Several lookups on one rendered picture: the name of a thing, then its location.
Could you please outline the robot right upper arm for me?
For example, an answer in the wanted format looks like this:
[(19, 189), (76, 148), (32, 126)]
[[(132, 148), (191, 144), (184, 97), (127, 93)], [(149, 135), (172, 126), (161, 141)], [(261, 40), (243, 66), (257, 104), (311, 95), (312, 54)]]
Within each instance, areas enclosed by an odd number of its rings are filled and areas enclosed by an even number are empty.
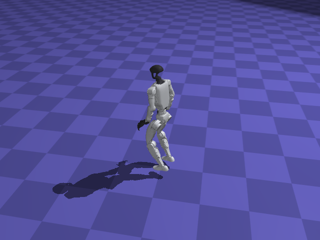
[(168, 82), (168, 88), (169, 88), (169, 98), (170, 99), (173, 99), (174, 96), (175, 96), (175, 93), (174, 93), (174, 90), (172, 88), (172, 85), (171, 85), (171, 81), (169, 79), (165, 79), (167, 82)]

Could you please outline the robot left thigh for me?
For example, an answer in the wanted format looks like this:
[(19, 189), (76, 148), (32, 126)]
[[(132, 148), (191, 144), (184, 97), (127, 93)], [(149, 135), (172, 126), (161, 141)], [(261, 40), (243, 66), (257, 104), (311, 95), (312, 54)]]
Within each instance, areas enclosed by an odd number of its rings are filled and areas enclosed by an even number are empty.
[(153, 144), (154, 148), (156, 147), (156, 142), (153, 141), (153, 138), (156, 134), (156, 131), (161, 127), (162, 120), (152, 120), (146, 130), (146, 144)]

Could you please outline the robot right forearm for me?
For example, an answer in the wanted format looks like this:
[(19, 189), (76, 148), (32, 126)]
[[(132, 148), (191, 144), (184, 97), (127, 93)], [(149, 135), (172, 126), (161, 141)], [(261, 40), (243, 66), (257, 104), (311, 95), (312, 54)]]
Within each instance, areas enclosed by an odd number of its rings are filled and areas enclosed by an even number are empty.
[(170, 107), (172, 106), (172, 102), (173, 102), (174, 98), (169, 99), (169, 105), (167, 106), (166, 110), (169, 110)]

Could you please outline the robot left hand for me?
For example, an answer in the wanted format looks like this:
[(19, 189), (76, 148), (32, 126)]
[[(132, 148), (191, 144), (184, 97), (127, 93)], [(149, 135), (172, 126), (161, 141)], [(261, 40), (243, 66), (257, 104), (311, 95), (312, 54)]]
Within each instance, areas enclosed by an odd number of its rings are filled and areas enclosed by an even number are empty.
[(144, 119), (144, 120), (140, 120), (140, 122), (137, 124), (138, 130), (139, 130), (139, 128), (142, 127), (144, 124), (147, 125), (147, 124), (149, 124), (149, 122), (148, 122), (148, 121), (145, 122), (145, 119)]

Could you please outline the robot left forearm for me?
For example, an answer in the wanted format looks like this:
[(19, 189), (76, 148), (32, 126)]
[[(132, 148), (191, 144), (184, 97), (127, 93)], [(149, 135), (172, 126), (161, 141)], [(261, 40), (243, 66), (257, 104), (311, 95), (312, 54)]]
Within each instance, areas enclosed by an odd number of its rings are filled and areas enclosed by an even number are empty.
[(150, 106), (148, 106), (145, 122), (149, 122), (150, 123), (151, 119), (152, 119), (152, 115), (153, 115), (153, 112), (151, 112), (151, 108), (150, 108)]

